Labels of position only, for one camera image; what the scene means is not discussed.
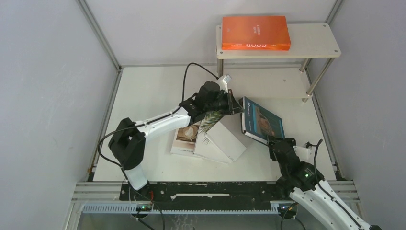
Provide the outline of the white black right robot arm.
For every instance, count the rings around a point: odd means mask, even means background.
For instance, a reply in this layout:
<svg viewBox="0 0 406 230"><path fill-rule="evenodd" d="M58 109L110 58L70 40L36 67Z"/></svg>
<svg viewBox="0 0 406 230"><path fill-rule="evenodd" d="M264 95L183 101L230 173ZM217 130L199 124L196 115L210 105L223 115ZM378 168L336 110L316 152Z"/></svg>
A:
<svg viewBox="0 0 406 230"><path fill-rule="evenodd" d="M277 195L304 207L328 230L378 230L359 217L336 194L316 161L308 163L297 155L294 138L267 136L270 159L278 162L281 177L276 181Z"/></svg>

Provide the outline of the orange hardcover book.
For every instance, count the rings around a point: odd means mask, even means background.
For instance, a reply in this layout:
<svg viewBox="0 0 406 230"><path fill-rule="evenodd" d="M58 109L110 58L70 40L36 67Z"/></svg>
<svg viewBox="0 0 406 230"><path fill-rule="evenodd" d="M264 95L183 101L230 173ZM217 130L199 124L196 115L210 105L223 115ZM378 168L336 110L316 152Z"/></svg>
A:
<svg viewBox="0 0 406 230"><path fill-rule="evenodd" d="M285 16L231 16L221 25L223 50L288 51L291 40Z"/></svg>

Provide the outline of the teal Humor book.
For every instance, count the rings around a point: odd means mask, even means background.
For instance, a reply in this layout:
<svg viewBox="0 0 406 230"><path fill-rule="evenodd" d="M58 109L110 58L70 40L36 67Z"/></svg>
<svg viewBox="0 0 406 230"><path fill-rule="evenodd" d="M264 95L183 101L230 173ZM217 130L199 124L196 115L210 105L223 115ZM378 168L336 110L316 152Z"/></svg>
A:
<svg viewBox="0 0 406 230"><path fill-rule="evenodd" d="M243 108L241 113L241 129L245 136L267 145L269 136L285 138L282 119L252 101L248 97L239 99Z"/></svg>

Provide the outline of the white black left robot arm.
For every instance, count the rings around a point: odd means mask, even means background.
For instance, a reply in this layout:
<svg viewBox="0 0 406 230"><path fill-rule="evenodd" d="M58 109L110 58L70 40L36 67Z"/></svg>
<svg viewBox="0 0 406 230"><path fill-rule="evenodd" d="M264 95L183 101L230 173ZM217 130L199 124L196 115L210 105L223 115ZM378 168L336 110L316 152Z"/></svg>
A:
<svg viewBox="0 0 406 230"><path fill-rule="evenodd" d="M225 116L241 113L242 110L226 83L207 81L172 112L137 122L130 118L123 119L111 133L108 147L132 187L131 194L139 200L149 195L148 179L141 166L149 140L202 121L210 112Z"/></svg>

